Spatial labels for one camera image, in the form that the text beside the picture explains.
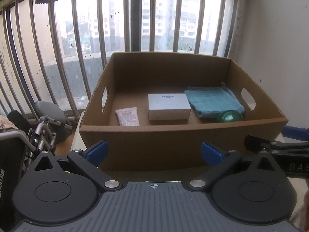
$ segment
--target blue gripper pad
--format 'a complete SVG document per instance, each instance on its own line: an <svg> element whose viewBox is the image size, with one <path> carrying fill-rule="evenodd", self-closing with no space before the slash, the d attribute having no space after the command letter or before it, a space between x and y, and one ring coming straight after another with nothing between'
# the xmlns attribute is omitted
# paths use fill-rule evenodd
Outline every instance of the blue gripper pad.
<svg viewBox="0 0 309 232"><path fill-rule="evenodd" d="M293 138L297 140L307 141L309 140L308 129L298 128L292 126L284 126L281 131L282 135L287 138Z"/></svg>
<svg viewBox="0 0 309 232"><path fill-rule="evenodd" d="M109 154L109 144L105 140L101 140L93 146L86 149L82 156L89 161L92 165L98 167L101 162Z"/></svg>
<svg viewBox="0 0 309 232"><path fill-rule="evenodd" d="M226 157L226 152L219 147L209 143L202 143L201 147L202 158L211 166L219 164Z"/></svg>

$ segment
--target green ball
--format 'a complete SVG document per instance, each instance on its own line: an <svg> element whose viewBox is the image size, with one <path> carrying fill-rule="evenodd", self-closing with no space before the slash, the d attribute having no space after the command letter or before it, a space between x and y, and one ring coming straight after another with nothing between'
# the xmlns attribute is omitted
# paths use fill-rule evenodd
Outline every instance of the green ball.
<svg viewBox="0 0 309 232"><path fill-rule="evenodd" d="M216 122L234 122L234 121L243 121L243 116L234 110L228 110L225 112L220 113L219 117L217 118Z"/></svg>

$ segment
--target gray stool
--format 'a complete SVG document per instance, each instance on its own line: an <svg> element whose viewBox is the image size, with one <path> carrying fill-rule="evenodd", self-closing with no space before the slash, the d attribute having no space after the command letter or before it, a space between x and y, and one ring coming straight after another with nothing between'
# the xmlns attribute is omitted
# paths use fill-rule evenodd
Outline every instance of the gray stool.
<svg viewBox="0 0 309 232"><path fill-rule="evenodd" d="M35 103L35 110L38 117L48 116L63 124L72 125L71 121L64 115L64 112L55 104L45 101L37 101ZM57 134L56 144L66 140L72 134L71 130L66 129L64 126L56 126L49 123L49 128L52 132Z"/></svg>

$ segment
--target metal screw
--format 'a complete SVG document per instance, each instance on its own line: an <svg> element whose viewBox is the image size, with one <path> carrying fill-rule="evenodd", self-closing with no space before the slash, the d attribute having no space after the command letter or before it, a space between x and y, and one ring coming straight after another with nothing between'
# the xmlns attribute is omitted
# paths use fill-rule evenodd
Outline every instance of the metal screw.
<svg viewBox="0 0 309 232"><path fill-rule="evenodd" d="M205 182L202 181L202 180L193 180L193 181L190 182L190 185L192 187L203 187L203 186L205 186Z"/></svg>
<svg viewBox="0 0 309 232"><path fill-rule="evenodd" d="M119 181L110 180L110 181L106 181L104 183L104 185L108 188L115 188L115 187L118 187L120 185L120 183L119 183Z"/></svg>

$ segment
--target cardboard box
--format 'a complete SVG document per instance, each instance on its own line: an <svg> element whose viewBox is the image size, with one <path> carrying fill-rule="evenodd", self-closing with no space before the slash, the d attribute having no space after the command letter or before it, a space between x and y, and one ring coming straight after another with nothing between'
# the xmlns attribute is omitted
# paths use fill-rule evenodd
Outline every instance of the cardboard box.
<svg viewBox="0 0 309 232"><path fill-rule="evenodd" d="M194 110L184 121L149 121L149 93L183 93L187 86L220 86L225 82L245 107L245 121L213 123ZM241 96L246 89L256 106ZM103 92L107 100L102 108ZM116 109L137 107L140 126L119 126ZM244 138L275 139L288 122L270 97L237 64L227 58L168 52L114 53L106 65L81 121L79 132L90 147L109 143L104 171L154 171L205 166L202 142L248 154Z"/></svg>
<svg viewBox="0 0 309 232"><path fill-rule="evenodd" d="M149 120L189 119L191 106L184 93L148 94Z"/></svg>

